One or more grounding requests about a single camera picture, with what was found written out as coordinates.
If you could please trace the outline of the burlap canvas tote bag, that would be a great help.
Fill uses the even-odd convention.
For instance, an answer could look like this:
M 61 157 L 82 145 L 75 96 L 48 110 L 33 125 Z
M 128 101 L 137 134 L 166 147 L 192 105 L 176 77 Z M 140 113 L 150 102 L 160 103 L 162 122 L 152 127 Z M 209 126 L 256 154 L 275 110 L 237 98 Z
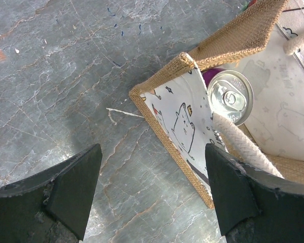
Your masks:
M 304 1 L 252 1 L 129 95 L 208 207 L 207 144 L 304 184 Z

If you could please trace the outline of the purple soda can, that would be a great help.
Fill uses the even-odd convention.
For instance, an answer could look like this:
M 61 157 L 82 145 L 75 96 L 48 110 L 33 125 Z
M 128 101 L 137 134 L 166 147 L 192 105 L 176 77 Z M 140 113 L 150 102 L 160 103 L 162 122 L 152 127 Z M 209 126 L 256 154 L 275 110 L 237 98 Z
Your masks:
M 250 116 L 254 93 L 249 80 L 232 69 L 212 68 L 202 73 L 211 109 L 236 126 Z

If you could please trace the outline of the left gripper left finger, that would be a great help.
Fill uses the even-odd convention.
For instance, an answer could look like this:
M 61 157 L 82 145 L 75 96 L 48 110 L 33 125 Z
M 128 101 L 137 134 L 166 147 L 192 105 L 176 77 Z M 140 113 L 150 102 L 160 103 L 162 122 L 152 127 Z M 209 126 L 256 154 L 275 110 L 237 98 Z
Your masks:
M 94 144 L 71 158 L 0 188 L 0 242 L 84 239 L 102 151 Z

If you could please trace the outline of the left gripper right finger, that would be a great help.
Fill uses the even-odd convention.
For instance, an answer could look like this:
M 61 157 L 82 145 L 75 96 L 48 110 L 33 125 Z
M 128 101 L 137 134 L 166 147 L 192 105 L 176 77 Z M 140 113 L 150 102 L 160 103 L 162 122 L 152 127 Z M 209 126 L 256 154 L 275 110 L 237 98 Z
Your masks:
M 304 242 L 304 185 L 245 164 L 213 144 L 205 158 L 227 242 Z

